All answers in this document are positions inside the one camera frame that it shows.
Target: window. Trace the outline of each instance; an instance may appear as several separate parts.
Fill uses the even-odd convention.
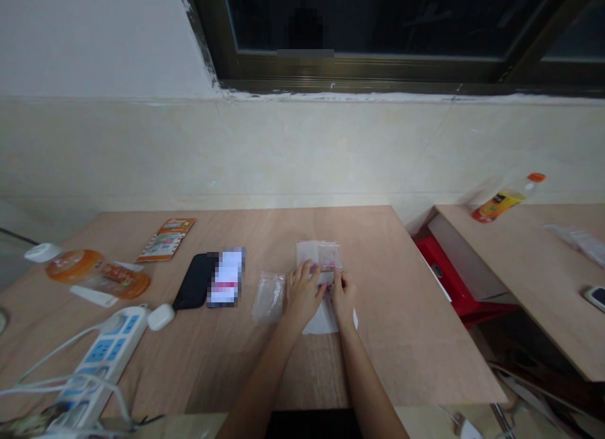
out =
[[[193,3],[225,88],[601,97],[604,1]]]

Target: hand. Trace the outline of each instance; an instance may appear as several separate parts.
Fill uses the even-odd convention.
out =
[[[357,285],[348,272],[340,272],[334,269],[334,291],[332,292],[332,309],[338,323],[338,328],[343,331],[347,328],[355,329],[353,322],[353,305],[357,295]]]
[[[309,259],[288,274],[288,306],[284,319],[292,321],[301,332],[315,315],[326,292],[325,283],[315,292],[321,269],[317,267],[309,280],[312,264],[313,261]]]

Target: small plastic bag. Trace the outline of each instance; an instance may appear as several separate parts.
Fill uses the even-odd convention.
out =
[[[605,269],[605,244],[592,234],[558,225],[544,225],[544,228]]]
[[[279,322],[284,314],[285,275],[261,271],[252,317],[259,324]]]
[[[296,265],[304,263],[307,259],[313,260],[311,273],[320,264],[320,254],[317,247],[317,241],[298,241],[296,243]]]
[[[342,269],[340,261],[340,245],[336,242],[326,241],[298,241],[296,243],[296,265],[313,260],[311,273],[316,267],[322,271],[333,271],[334,268]]]
[[[318,253],[321,270],[333,271],[335,268],[342,269],[339,244],[320,241],[318,242]]]

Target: wooden desk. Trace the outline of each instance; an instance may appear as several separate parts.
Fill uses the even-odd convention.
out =
[[[605,381],[605,314],[581,292],[605,271],[544,229],[576,227],[605,242],[605,205],[521,205],[494,223],[466,206],[437,206],[527,313],[590,381]]]
[[[120,381],[135,415],[228,411],[274,330],[255,326],[251,316],[260,271],[285,273],[294,266],[297,240],[326,239],[340,242],[342,261],[357,280],[359,332],[394,405],[506,400],[391,207],[106,213],[64,248],[93,248],[133,261],[170,217],[198,221],[172,260],[148,264],[153,282],[138,299],[113,309],[97,307],[46,279],[41,266],[0,294],[0,305],[11,315],[0,336],[0,388],[11,387],[47,352],[113,311],[172,303],[195,254],[243,246],[245,285],[237,308],[181,311],[163,330],[146,331]],[[34,377],[73,371],[91,339]],[[2,418],[23,413],[38,399],[13,400],[3,404]],[[347,406],[338,335],[301,337],[276,408]],[[105,415],[118,416],[113,400]]]

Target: person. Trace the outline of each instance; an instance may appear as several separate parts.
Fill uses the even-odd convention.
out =
[[[273,411],[279,383],[304,327],[319,308],[326,285],[316,292],[321,270],[309,279],[312,261],[287,276],[289,303],[274,335],[239,394],[218,435],[219,439],[262,438]],[[364,438],[408,438],[353,322],[357,286],[347,272],[334,271],[332,306],[340,331],[350,395]]]

